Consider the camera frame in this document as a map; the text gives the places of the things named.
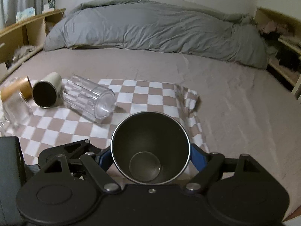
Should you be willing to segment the taupe bed sheet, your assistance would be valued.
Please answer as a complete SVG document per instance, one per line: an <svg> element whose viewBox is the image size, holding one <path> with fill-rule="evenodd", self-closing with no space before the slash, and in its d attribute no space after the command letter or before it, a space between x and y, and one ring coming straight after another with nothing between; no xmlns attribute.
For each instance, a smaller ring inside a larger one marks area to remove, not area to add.
<svg viewBox="0 0 301 226"><path fill-rule="evenodd" d="M126 117L156 111L179 121L206 152L251 155L287 190L287 215L300 206L300 102L267 71L194 55L64 48L36 54L3 86L25 76L34 84L52 72L112 89L116 109L97 124L66 107L31 102L33 115L15 131L27 164L47 148L83 139L106 148Z"/></svg>

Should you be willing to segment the grey curtain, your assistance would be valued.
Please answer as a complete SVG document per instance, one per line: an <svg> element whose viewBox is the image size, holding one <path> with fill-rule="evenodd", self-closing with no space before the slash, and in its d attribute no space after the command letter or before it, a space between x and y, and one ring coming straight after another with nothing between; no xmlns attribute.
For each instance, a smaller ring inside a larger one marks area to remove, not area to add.
<svg viewBox="0 0 301 226"><path fill-rule="evenodd" d="M16 22L17 12L35 8L35 14L41 14L43 0L1 0L1 30Z"/></svg>

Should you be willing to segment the brown white checkered cloth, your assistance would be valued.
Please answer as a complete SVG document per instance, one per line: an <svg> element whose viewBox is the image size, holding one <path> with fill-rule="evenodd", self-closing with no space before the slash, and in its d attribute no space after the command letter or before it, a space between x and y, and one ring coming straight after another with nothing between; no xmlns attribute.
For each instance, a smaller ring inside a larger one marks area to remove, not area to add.
<svg viewBox="0 0 301 226"><path fill-rule="evenodd" d="M98 148L110 145L117 126L132 114L154 111L178 121L189 139L208 150L196 113L195 91L172 83L134 80L89 82L79 76L61 79L53 89L36 81L26 99L15 92L1 103L1 136L16 136L25 162L38 162L51 147L88 139Z"/></svg>

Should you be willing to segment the wooden shelf unit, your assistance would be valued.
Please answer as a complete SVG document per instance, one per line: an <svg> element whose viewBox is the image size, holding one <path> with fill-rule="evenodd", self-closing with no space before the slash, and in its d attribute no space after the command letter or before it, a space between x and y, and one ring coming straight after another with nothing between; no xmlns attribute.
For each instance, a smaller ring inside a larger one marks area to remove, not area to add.
<svg viewBox="0 0 301 226"><path fill-rule="evenodd" d="M27 18L1 30L1 82L43 49L48 33L64 15L64 8L56 9ZM24 46L32 46L33 50L14 62L15 51Z"/></svg>
<svg viewBox="0 0 301 226"><path fill-rule="evenodd" d="M300 19L266 8L257 8L254 22L259 26L269 21L287 23L290 36L278 40L260 35L268 45L268 71L300 101Z"/></svg>

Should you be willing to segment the clothes pile on shelf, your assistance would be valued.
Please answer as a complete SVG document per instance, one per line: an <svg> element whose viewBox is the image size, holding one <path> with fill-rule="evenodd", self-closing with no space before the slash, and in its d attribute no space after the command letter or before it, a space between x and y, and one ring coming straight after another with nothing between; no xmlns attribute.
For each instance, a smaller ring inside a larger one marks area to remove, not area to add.
<svg viewBox="0 0 301 226"><path fill-rule="evenodd" d="M269 21L259 26L259 31L263 36L278 40L280 36L290 36L290 26L287 23Z"/></svg>

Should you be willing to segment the grey duvet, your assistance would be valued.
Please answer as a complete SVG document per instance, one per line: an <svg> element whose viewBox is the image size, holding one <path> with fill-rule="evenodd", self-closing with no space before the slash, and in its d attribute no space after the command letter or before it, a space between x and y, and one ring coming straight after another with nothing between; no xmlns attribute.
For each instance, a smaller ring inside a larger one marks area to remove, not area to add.
<svg viewBox="0 0 301 226"><path fill-rule="evenodd" d="M45 51L121 48L192 54L265 69L265 43L247 14L149 0L82 3L48 33Z"/></svg>

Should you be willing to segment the right wooden shelf unit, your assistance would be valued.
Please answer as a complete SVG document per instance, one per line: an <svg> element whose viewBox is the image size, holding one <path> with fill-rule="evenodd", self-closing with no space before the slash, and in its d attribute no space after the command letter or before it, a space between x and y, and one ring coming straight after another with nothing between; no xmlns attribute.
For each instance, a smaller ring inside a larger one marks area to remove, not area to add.
<svg viewBox="0 0 301 226"><path fill-rule="evenodd" d="M259 26L269 21L287 23L290 36L278 40L260 35L268 45L268 71L300 101L300 19L266 8L257 8L254 22Z"/></svg>

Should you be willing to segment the white cup brown sleeve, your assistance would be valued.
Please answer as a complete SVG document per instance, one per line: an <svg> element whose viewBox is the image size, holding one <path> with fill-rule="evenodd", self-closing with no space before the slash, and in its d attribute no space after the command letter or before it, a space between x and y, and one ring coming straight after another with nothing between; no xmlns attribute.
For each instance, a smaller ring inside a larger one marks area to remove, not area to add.
<svg viewBox="0 0 301 226"><path fill-rule="evenodd" d="M183 126L159 112L139 112L124 119L111 139L119 172L141 185L163 185L178 178L189 164L190 139Z"/></svg>

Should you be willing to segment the tissue pack on shelf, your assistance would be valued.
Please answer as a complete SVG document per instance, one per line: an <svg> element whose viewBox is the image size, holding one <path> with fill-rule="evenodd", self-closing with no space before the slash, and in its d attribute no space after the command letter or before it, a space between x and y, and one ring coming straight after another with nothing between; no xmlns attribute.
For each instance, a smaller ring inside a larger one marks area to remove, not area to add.
<svg viewBox="0 0 301 226"><path fill-rule="evenodd" d="M28 19L30 17L33 17L33 16L35 16L35 8L34 7L26 8L23 11L17 12L16 23L23 21L25 19Z"/></svg>

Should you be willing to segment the clear ribbed plastic tumbler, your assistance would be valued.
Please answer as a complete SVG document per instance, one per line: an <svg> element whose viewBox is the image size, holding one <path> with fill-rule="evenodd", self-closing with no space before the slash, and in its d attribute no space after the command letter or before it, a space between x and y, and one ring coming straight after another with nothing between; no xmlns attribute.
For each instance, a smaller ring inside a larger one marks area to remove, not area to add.
<svg viewBox="0 0 301 226"><path fill-rule="evenodd" d="M60 96L67 107L97 122L109 117L116 104L111 89L77 75L63 80Z"/></svg>

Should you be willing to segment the green glass bottle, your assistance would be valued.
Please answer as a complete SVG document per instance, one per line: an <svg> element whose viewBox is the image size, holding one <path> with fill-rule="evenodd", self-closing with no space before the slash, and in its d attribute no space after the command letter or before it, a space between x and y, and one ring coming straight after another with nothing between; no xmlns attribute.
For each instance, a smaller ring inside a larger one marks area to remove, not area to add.
<svg viewBox="0 0 301 226"><path fill-rule="evenodd" d="M49 9L56 9L56 0L48 0Z"/></svg>

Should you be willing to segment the left wooden shelf unit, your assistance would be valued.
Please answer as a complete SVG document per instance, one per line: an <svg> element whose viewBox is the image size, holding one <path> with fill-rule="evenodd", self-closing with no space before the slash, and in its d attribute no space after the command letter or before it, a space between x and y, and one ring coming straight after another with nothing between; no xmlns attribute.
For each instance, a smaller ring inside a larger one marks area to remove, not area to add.
<svg viewBox="0 0 301 226"><path fill-rule="evenodd" d="M56 9L27 18L1 30L1 82L43 49L48 33L64 15L64 8ZM24 46L32 46L33 50L14 62L15 51Z"/></svg>

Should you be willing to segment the cream cup black interior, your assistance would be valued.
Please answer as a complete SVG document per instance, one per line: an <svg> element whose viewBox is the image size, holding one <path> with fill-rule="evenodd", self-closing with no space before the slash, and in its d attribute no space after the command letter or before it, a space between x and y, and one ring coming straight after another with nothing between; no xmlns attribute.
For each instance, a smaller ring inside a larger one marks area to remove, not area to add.
<svg viewBox="0 0 301 226"><path fill-rule="evenodd" d="M34 84L32 97L37 106L44 109L55 107L59 103L62 77L56 72Z"/></svg>

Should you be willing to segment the glass jar wooden lid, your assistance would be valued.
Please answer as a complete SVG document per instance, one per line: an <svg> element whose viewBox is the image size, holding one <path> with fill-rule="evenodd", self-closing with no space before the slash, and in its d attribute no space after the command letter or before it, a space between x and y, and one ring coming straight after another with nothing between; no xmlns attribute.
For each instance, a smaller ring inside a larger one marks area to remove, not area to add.
<svg viewBox="0 0 301 226"><path fill-rule="evenodd" d="M28 100L32 97L28 76L16 79L1 90L1 131L23 124L32 114Z"/></svg>

